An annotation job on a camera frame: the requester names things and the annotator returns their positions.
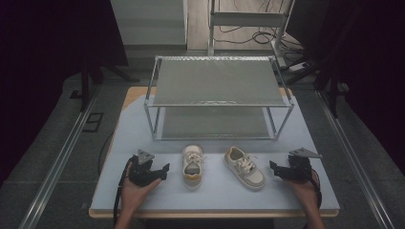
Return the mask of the black tripod stand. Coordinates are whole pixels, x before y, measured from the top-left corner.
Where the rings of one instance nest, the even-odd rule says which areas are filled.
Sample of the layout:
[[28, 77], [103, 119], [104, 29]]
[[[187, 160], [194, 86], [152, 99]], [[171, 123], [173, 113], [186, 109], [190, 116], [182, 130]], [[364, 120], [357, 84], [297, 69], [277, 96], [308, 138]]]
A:
[[308, 67], [304, 68], [300, 73], [293, 76], [291, 79], [286, 81], [287, 85], [292, 85], [301, 79], [309, 76], [310, 74], [319, 72], [316, 76], [313, 87], [316, 91], [322, 91], [326, 87], [329, 87], [329, 100], [328, 108], [334, 118], [338, 117], [336, 111], [337, 96], [343, 95], [343, 92], [339, 91], [339, 73], [338, 73], [338, 60], [339, 52], [338, 50], [330, 51], [325, 58], [320, 61], [310, 64]]
[[128, 73], [120, 70], [118, 67], [107, 63], [100, 58], [91, 58], [84, 56], [81, 61], [80, 73], [81, 73], [81, 109], [83, 112], [90, 104], [90, 91], [89, 91], [89, 79], [97, 85], [101, 84], [104, 80], [104, 75], [101, 72], [101, 67], [106, 68], [112, 73], [120, 76], [121, 78], [130, 82], [139, 82], [139, 79], [130, 76]]

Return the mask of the grey two-tier shoe rack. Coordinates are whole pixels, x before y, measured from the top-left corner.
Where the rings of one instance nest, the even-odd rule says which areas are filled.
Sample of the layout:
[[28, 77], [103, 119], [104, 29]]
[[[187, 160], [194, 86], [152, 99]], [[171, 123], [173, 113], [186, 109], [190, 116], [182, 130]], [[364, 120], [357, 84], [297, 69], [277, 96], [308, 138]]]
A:
[[144, 100], [154, 140], [277, 139], [293, 108], [273, 56], [158, 56]]

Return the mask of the white board panel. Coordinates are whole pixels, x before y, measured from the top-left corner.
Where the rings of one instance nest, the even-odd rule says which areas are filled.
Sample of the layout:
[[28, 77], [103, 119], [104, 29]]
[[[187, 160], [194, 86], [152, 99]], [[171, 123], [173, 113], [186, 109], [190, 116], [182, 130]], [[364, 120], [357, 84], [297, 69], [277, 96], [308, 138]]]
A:
[[187, 0], [111, 0], [124, 46], [185, 46]]

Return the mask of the metal floor rail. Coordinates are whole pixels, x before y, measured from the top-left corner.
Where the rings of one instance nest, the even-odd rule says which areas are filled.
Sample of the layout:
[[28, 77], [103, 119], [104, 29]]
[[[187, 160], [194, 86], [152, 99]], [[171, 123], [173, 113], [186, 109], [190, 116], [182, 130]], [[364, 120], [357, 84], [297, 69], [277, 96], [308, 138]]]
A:
[[352, 147], [345, 131], [343, 130], [343, 127], [341, 126], [339, 120], [330, 111], [327, 97], [322, 92], [316, 91], [315, 94], [320, 100], [322, 109], [338, 139], [340, 146], [343, 149], [343, 153], [352, 169], [357, 182], [359, 183], [363, 194], [365, 195], [365, 198], [373, 212], [373, 215], [380, 229], [395, 229], [384, 202], [382, 201], [379, 194], [376, 192], [372, 180], [361, 165], [354, 148]]
[[75, 121], [75, 125], [71, 129], [61, 150], [57, 154], [52, 167], [41, 183], [38, 192], [32, 200], [30, 207], [28, 208], [25, 216], [22, 218], [17, 229], [35, 229], [72, 154], [80, 133], [85, 126], [86, 120], [94, 107], [99, 91], [100, 86], [94, 86], [92, 88], [88, 104]]

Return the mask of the person's left hand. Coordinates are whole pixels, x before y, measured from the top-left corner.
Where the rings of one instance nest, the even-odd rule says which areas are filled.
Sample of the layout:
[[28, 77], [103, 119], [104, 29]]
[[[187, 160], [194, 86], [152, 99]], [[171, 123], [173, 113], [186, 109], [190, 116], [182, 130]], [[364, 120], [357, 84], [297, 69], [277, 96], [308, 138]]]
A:
[[138, 208], [141, 206], [148, 194], [155, 189], [161, 183], [161, 179], [158, 178], [144, 187], [139, 187], [134, 184], [129, 175], [126, 174], [122, 184], [122, 191], [120, 195], [122, 216], [127, 215], [130, 218], [135, 214]]

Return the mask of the white and grey shoe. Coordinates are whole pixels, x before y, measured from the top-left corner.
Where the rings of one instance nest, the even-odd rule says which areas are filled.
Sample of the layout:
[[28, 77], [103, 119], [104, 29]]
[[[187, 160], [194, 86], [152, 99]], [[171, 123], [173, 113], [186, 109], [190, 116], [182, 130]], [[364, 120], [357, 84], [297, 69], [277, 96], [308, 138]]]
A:
[[259, 191], [265, 186], [264, 174], [251, 159], [251, 155], [240, 148], [230, 147], [224, 154], [224, 163], [247, 189]]

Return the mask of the dark curtain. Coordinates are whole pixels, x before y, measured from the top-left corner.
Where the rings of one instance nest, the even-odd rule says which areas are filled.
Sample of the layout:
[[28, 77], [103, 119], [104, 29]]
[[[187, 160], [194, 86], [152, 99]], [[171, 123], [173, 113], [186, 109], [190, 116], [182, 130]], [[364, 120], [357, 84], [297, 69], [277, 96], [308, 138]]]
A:
[[287, 33], [328, 59], [346, 101], [405, 175], [405, 0], [295, 0]]
[[0, 186], [53, 111], [64, 81], [126, 66], [112, 0], [0, 0]]

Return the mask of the light blue table mat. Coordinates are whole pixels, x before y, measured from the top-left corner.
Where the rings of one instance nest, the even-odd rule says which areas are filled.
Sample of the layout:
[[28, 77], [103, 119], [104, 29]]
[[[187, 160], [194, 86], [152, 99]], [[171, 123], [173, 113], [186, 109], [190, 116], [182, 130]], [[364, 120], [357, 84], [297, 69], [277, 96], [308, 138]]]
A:
[[[108, 218], [114, 208], [117, 185], [127, 160], [141, 149], [155, 156], [153, 168], [170, 165], [167, 180], [152, 191], [139, 209], [142, 218], [205, 218], [222, 214], [252, 215], [261, 218], [299, 216], [301, 205], [288, 184], [275, 176], [269, 168], [272, 160], [288, 165], [288, 153], [305, 148], [315, 151], [308, 127], [298, 106], [294, 107], [284, 130], [276, 141], [199, 141], [202, 147], [202, 184], [195, 190], [185, 188], [182, 178], [181, 153], [187, 141], [154, 141], [151, 137], [144, 98], [140, 97], [121, 112], [110, 152], [104, 163], [89, 214], [94, 218]], [[252, 160], [264, 173], [265, 187], [251, 191], [224, 164], [224, 153], [237, 146], [252, 155]]]

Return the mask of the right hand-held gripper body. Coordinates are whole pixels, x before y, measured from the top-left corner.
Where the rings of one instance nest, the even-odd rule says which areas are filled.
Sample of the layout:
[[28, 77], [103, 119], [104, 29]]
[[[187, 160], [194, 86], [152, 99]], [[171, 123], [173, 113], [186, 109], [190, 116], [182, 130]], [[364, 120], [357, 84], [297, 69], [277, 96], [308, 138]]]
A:
[[322, 158], [313, 151], [310, 151], [304, 147], [296, 150], [292, 150], [288, 154], [289, 168], [292, 170], [291, 180], [298, 182], [306, 182], [311, 176], [311, 158]]

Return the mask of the white metal stand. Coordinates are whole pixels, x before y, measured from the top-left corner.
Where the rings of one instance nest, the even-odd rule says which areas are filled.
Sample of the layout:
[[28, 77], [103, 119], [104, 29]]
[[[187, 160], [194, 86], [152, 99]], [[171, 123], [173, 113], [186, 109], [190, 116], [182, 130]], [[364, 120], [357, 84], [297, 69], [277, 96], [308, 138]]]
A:
[[216, 11], [216, 0], [209, 0], [207, 53], [214, 54], [214, 28], [217, 26], [275, 28], [277, 33], [276, 38], [270, 42], [271, 48], [279, 67], [286, 69], [287, 64], [280, 51], [280, 46], [294, 2], [295, 0], [289, 0], [284, 12], [230, 12]]

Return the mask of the white power strip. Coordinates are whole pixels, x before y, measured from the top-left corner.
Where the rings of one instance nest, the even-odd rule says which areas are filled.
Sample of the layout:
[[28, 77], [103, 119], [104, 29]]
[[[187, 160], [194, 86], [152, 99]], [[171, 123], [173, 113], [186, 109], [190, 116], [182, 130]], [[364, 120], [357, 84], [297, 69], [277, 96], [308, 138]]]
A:
[[307, 66], [308, 66], [308, 64], [306, 62], [301, 62], [301, 63], [290, 66], [288, 69], [292, 73], [294, 73], [294, 72], [300, 72], [300, 71], [304, 70]]

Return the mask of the person's right hand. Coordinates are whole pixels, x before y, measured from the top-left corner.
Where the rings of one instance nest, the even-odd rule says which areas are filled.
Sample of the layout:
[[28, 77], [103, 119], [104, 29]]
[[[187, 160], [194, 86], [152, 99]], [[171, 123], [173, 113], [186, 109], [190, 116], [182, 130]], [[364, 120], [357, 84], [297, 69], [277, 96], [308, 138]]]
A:
[[292, 187], [294, 194], [298, 197], [303, 210], [305, 207], [317, 206], [319, 209], [322, 201], [320, 191], [320, 181], [318, 174], [312, 170], [311, 178], [305, 183], [287, 180], [287, 183]]

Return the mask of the white shoe with yellow heel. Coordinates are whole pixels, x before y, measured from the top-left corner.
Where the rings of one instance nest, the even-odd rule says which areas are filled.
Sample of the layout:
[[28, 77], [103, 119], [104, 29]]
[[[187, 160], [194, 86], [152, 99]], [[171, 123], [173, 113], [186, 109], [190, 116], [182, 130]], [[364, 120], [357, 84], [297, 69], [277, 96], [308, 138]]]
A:
[[203, 173], [203, 150], [198, 145], [188, 145], [182, 152], [182, 178], [188, 190], [200, 187]]

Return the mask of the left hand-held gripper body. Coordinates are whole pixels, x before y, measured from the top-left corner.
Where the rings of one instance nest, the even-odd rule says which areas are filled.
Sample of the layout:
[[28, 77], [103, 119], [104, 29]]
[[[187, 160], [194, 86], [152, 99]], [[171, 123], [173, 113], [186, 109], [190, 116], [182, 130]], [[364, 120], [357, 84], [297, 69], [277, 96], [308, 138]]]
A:
[[138, 150], [138, 154], [130, 158], [129, 179], [131, 182], [144, 187], [156, 179], [156, 175], [151, 171], [154, 157], [143, 150]]

